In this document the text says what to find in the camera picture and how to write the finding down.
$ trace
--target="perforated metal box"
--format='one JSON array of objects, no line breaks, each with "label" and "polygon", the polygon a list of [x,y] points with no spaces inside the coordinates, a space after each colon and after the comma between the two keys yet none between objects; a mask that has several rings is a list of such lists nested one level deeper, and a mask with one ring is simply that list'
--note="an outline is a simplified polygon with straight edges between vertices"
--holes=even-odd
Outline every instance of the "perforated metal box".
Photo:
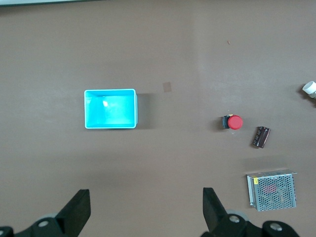
[{"label": "perforated metal box", "polygon": [[247,174],[250,205],[258,211],[296,207],[293,174],[289,169]]}]

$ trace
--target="brown tape piece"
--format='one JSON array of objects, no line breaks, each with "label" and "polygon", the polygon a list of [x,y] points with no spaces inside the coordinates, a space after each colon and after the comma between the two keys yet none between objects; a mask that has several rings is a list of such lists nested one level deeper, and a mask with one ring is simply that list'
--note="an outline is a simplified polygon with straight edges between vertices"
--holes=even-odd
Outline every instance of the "brown tape piece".
[{"label": "brown tape piece", "polygon": [[164,82],[162,84],[162,86],[163,86],[164,92],[171,92],[171,83],[170,82]]}]

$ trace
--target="bolt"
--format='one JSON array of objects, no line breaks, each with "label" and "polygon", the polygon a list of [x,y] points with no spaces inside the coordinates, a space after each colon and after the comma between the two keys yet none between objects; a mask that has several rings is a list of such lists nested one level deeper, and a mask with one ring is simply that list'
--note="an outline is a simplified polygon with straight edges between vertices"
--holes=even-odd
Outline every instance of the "bolt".
[{"label": "bolt", "polygon": [[39,223],[39,227],[44,227],[48,225],[48,221],[42,221]]},{"label": "bolt", "polygon": [[240,219],[236,216],[230,216],[229,220],[234,223],[238,223],[240,221]]},{"label": "bolt", "polygon": [[271,223],[270,228],[275,231],[281,231],[282,227],[278,223]]}]

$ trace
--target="red button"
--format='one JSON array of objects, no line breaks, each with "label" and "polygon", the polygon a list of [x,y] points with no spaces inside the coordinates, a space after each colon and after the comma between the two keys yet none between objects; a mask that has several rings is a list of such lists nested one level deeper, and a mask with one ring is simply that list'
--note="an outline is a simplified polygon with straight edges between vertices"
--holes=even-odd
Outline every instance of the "red button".
[{"label": "red button", "polygon": [[238,115],[233,115],[228,119],[228,127],[237,130],[242,127],[242,118]]}]

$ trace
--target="gray floor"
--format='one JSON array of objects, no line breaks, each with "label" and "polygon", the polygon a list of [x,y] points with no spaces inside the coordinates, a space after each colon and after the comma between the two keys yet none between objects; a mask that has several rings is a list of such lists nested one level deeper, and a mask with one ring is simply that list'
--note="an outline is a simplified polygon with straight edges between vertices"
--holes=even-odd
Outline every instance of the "gray floor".
[{"label": "gray floor", "polygon": [[[316,2],[113,0],[0,8],[0,225],[89,188],[80,236],[198,237],[202,188],[255,225],[316,232]],[[162,84],[171,82],[171,92]],[[135,88],[134,130],[84,128],[83,92]],[[241,130],[221,130],[238,114]],[[272,129],[264,149],[257,126]],[[257,212],[245,174],[289,168],[297,207]]]}]

